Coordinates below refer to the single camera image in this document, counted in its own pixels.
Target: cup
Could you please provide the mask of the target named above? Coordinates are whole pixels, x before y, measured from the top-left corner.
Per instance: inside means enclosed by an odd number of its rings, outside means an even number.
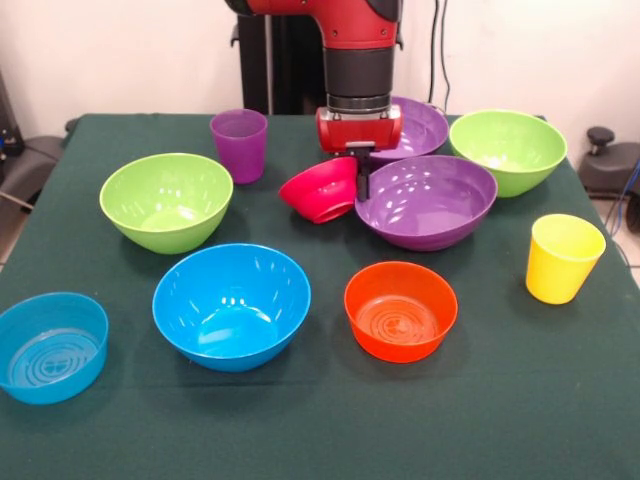
[[[220,113],[210,123],[218,160],[236,184],[253,183],[264,173],[267,119],[253,110]]]
[[[544,303],[568,303],[604,253],[604,235],[579,217],[552,214],[540,217],[531,229],[527,289]]]

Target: yellow cup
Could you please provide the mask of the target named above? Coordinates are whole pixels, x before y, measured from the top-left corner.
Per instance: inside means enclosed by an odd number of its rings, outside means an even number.
[[[527,289],[541,302],[570,302],[606,246],[600,230],[582,218],[564,214],[540,217],[531,229]]]

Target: purple cup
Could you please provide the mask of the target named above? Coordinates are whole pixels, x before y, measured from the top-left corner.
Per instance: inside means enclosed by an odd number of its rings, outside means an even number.
[[[371,197],[356,212],[389,243],[408,250],[441,250],[471,234],[498,195],[480,165],[444,155],[390,163],[370,177]]]
[[[404,116],[402,136],[396,148],[371,154],[374,166],[427,155],[444,145],[449,137],[449,123],[438,110],[410,98],[392,97],[391,102],[400,106]]]
[[[218,160],[237,184],[253,183],[264,173],[267,119],[253,110],[223,112],[211,120]]]

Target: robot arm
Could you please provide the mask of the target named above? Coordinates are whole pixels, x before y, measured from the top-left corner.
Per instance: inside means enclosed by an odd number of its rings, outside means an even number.
[[[359,159],[368,198],[371,151],[395,148],[402,114],[391,104],[402,0],[225,0],[240,15],[310,15],[322,32],[327,107],[316,115],[320,145]]]

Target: purple bowl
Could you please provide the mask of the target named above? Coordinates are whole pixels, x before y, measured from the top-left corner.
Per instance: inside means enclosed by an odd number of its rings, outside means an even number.
[[[418,252],[450,247],[473,232],[489,212],[498,183],[460,157],[407,158],[370,177],[371,198],[358,216],[389,243]]]
[[[393,150],[381,150],[371,154],[375,165],[384,165],[404,158],[427,155],[440,148],[449,136],[447,119],[435,108],[404,97],[392,97],[394,105],[400,105],[404,116],[402,138]]]

